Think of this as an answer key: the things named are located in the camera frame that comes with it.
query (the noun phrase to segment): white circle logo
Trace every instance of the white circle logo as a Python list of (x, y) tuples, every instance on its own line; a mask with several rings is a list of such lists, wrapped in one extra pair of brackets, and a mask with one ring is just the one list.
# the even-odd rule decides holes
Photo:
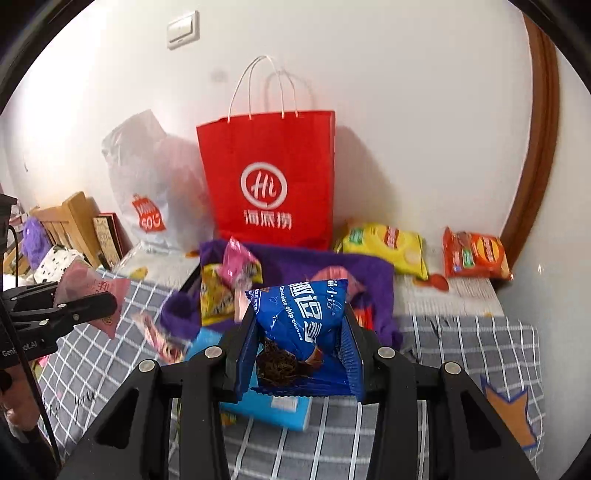
[(287, 197), (285, 175), (270, 163), (256, 162), (247, 166), (240, 177), (240, 186), (244, 198), (263, 210), (279, 207)]

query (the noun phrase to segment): brown wooden trim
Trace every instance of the brown wooden trim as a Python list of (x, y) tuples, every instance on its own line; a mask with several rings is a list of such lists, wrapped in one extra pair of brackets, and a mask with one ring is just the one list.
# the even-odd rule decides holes
[(501, 241), (509, 267), (523, 249), (544, 198), (558, 137), (560, 91), (554, 43), (524, 15), (530, 38), (533, 98), (530, 143)]

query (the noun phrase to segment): barcode label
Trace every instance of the barcode label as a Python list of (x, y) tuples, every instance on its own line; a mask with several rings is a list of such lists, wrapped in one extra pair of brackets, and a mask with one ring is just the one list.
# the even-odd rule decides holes
[(271, 408), (295, 412), (297, 410), (297, 397), (273, 397)]

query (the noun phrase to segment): gray checkered tablecloth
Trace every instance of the gray checkered tablecloth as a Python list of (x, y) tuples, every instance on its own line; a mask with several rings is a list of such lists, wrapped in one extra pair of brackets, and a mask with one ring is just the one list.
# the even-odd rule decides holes
[[(40, 386), (64, 459), (131, 369), (145, 358), (157, 359), (131, 316), (147, 310), (158, 323), (162, 303), (170, 294), (171, 290), (153, 284), (132, 282), (114, 340), (91, 326), (77, 327), (60, 340)], [(530, 389), (528, 419), (538, 445), (527, 454), (537, 469), (545, 409), (535, 329), (504, 317), (403, 316), (397, 321), (404, 334), (402, 351), (410, 358), (434, 367), (454, 360), (478, 386), (483, 375), (509, 398)], [(239, 417), (235, 425), (224, 429), (231, 478), (364, 479), (377, 410), (376, 405), (361, 406), (352, 398), (315, 398), (305, 432)], [(422, 401), (417, 426), (419, 478), (427, 479), (427, 411)], [(178, 454), (173, 414), (169, 450), (173, 479), (178, 478)]]

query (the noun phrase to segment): silver screw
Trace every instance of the silver screw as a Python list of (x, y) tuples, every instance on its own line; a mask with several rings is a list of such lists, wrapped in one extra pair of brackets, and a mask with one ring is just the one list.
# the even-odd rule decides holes
[(445, 364), (445, 371), (450, 375), (457, 375), (462, 371), (462, 367), (455, 362), (448, 362)]
[(222, 354), (222, 349), (217, 345), (209, 346), (205, 349), (205, 356), (207, 358), (217, 358)]
[(394, 358), (396, 351), (389, 346), (381, 346), (378, 348), (378, 355), (382, 358)]
[(155, 366), (156, 364), (154, 363), (154, 360), (142, 360), (139, 363), (138, 368), (140, 372), (146, 373), (153, 370)]

